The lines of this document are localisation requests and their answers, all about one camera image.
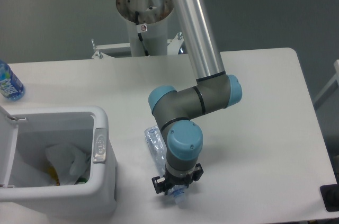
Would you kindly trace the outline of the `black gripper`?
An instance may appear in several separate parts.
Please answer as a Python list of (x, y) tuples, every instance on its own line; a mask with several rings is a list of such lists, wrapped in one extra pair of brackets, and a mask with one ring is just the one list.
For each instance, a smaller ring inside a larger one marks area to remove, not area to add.
[(168, 195), (168, 190), (175, 185), (188, 187), (191, 183), (197, 182), (203, 173), (204, 170), (200, 163), (186, 171), (179, 171), (172, 166), (166, 165), (164, 177), (156, 176), (151, 181), (157, 194), (164, 193), (164, 195)]

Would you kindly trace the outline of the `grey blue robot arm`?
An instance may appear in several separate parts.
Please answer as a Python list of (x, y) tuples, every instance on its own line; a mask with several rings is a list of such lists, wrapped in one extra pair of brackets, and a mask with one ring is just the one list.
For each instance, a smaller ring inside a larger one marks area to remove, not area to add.
[(167, 18), (173, 12), (179, 17), (197, 84), (182, 91), (160, 86), (149, 95), (151, 113), (167, 147), (164, 174), (152, 182), (157, 193), (189, 186), (203, 174), (197, 162), (203, 135), (193, 119), (238, 103), (242, 87), (225, 71), (203, 0), (116, 0), (116, 7), (127, 24), (135, 57), (165, 55)]

